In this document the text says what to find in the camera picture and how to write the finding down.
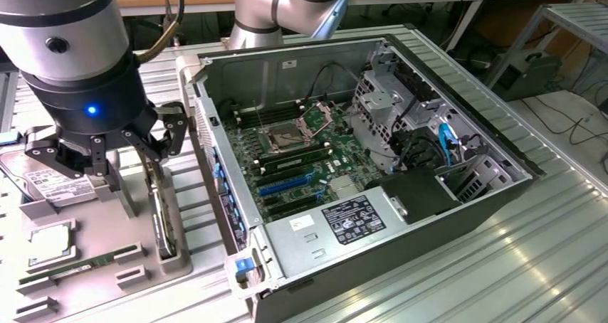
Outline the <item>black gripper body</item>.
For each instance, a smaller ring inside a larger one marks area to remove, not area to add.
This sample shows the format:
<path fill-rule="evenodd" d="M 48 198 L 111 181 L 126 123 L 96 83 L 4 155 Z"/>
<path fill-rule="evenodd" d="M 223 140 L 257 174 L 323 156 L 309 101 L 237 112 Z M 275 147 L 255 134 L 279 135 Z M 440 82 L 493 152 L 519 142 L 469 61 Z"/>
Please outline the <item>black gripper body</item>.
<path fill-rule="evenodd" d="M 58 128 L 70 142 L 88 142 L 92 136 L 120 139 L 127 129 L 146 136 L 158 120 L 146 97 L 134 54 L 100 75 L 76 81 L 51 82 L 23 72 L 23 78 Z"/>

